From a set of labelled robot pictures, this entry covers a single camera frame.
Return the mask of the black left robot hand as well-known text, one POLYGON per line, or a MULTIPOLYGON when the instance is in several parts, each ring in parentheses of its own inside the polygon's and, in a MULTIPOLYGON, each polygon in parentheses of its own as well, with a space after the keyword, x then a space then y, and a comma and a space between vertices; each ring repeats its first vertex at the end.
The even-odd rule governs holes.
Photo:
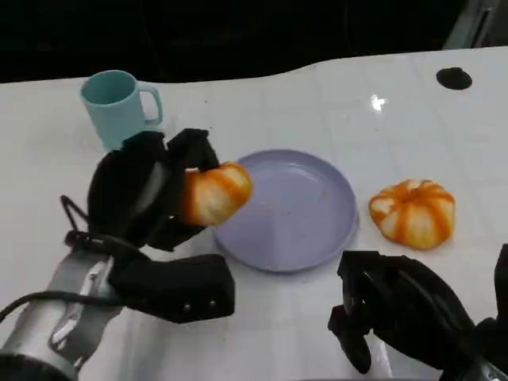
POLYGON ((183 216, 185 172, 218 166, 205 129, 184 129, 170 140, 144 131, 98 164, 87 195, 92 233, 134 247, 172 251, 204 230, 183 216))

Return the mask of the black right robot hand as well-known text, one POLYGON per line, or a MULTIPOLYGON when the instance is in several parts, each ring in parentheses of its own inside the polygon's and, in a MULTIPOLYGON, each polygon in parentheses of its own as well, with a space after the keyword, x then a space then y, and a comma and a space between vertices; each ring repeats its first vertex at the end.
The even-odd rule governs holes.
POLYGON ((474 322, 451 287, 421 262, 377 251, 345 251, 337 274, 343 302, 332 308, 328 328, 359 373, 371 368, 369 333, 448 373, 471 361, 474 322))

